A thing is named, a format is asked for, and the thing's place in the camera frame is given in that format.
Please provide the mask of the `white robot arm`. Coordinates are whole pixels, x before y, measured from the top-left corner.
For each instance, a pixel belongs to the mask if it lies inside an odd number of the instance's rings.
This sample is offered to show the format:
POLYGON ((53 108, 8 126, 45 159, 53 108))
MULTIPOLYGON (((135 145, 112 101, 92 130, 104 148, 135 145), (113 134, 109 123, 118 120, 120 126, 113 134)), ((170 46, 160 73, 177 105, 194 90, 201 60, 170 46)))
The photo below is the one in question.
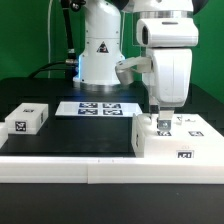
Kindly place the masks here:
POLYGON ((171 129, 174 110, 184 105, 192 52, 199 32, 193 16, 208 0, 60 0, 68 56, 76 62, 74 83, 90 89, 112 88, 142 75, 157 128, 171 129), (121 12, 133 15, 138 57, 121 53, 121 12))

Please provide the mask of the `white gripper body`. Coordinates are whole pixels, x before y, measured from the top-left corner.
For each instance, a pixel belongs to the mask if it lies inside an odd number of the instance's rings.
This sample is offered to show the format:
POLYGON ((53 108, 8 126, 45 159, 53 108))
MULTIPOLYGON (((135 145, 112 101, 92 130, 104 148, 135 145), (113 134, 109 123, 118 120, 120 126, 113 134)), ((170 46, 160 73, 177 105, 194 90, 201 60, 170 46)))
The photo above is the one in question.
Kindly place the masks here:
POLYGON ((185 104, 192 65, 191 47, 198 43, 192 18, 141 18, 137 42, 145 48, 147 72, 142 81, 149 101, 159 110, 174 110, 185 104))

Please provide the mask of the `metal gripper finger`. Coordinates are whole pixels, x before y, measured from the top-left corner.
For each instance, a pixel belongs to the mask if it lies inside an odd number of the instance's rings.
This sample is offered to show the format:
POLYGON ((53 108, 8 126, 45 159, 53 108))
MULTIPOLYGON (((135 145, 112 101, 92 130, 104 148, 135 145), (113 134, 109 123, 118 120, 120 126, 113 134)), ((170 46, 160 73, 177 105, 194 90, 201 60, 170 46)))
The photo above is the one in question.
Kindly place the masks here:
POLYGON ((157 119, 157 128, 159 130, 170 130, 173 114, 173 108, 160 108, 157 119))

